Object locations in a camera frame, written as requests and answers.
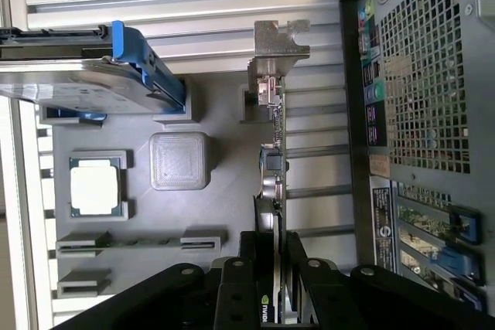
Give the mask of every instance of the blue plastic latch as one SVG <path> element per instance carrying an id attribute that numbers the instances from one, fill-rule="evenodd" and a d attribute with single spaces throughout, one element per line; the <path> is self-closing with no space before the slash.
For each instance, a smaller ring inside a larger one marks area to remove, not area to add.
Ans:
<path id="1" fill-rule="evenodd" d="M 126 27 L 122 21 L 111 23 L 113 58 L 129 63 L 141 75 L 142 83 L 150 90 L 165 94 L 171 108 L 184 111 L 186 88 L 156 55 L 145 37 L 137 29 Z"/>
<path id="2" fill-rule="evenodd" d="M 481 214 L 459 206 L 449 207 L 451 234 L 470 245 L 482 242 Z"/>
<path id="3" fill-rule="evenodd" d="M 484 284 L 484 276 L 481 269 L 482 257 L 460 245 L 450 244 L 443 247 L 432 263 L 438 264 L 457 277 L 464 277 L 477 285 Z"/>

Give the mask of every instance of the metal bracket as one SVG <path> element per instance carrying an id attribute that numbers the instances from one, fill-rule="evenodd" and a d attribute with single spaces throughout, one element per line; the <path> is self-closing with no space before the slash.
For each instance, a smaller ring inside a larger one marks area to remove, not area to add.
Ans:
<path id="1" fill-rule="evenodd" d="M 287 22 L 287 32 L 279 32 L 278 21 L 254 23 L 254 59 L 248 68 L 251 92 L 257 91 L 258 77 L 284 77 L 297 61 L 309 58 L 309 46 L 295 43 L 295 36 L 309 27 L 307 19 Z"/>

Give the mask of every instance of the ventilation holes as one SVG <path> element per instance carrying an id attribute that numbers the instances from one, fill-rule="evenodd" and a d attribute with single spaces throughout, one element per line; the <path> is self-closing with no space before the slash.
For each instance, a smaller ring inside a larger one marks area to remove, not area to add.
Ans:
<path id="1" fill-rule="evenodd" d="M 395 164 L 470 173 L 459 0 L 404 0 L 381 22 Z"/>

